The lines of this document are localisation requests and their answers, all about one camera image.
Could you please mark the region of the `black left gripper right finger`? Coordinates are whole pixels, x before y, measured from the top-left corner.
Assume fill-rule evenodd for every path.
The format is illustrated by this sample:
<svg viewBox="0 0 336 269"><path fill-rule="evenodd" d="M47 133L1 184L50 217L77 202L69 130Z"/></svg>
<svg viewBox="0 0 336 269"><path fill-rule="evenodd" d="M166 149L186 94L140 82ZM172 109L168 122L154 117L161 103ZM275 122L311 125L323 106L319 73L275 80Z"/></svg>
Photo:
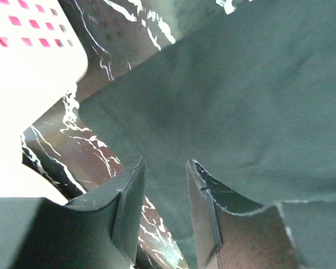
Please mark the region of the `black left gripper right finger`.
<svg viewBox="0 0 336 269"><path fill-rule="evenodd" d="M196 160L186 177L199 268L299 268L278 206L247 199Z"/></svg>

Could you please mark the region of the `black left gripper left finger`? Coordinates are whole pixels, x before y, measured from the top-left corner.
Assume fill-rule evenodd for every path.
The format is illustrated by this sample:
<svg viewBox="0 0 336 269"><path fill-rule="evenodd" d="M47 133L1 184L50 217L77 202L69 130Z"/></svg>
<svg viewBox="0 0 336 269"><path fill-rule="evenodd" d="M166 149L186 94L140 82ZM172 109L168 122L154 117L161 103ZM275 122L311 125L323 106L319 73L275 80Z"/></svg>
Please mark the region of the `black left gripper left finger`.
<svg viewBox="0 0 336 269"><path fill-rule="evenodd" d="M0 268L132 268L146 161L66 205L0 198Z"/></svg>

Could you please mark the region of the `black t shirt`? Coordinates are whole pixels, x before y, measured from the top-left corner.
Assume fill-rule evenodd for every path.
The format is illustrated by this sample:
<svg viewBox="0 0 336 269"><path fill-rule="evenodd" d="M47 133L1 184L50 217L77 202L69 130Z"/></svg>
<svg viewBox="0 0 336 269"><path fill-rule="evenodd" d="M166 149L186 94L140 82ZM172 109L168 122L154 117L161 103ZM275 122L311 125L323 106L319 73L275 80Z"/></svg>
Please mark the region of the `black t shirt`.
<svg viewBox="0 0 336 269"><path fill-rule="evenodd" d="M125 164L197 268L186 164L276 205L300 268L336 268L336 1L252 1L86 99L79 116Z"/></svg>

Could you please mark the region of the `white plastic laundry basket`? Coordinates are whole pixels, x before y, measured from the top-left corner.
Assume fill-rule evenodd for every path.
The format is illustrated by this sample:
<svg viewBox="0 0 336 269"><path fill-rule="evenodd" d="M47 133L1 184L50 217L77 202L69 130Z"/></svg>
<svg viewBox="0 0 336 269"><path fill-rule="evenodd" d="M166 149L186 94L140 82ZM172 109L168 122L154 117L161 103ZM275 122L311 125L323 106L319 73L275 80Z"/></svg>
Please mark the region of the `white plastic laundry basket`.
<svg viewBox="0 0 336 269"><path fill-rule="evenodd" d="M87 54L75 37L72 48L0 47L0 110L30 122L75 89L88 68Z"/></svg>

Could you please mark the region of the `magenta garment in basket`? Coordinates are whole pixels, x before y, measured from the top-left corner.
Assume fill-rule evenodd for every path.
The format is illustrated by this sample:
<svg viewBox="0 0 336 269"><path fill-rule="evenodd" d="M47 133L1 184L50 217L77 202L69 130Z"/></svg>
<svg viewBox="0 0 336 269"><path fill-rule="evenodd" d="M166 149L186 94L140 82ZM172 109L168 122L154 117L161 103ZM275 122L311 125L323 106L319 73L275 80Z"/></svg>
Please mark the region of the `magenta garment in basket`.
<svg viewBox="0 0 336 269"><path fill-rule="evenodd" d="M75 36L58 1L0 0L0 47L72 48Z"/></svg>

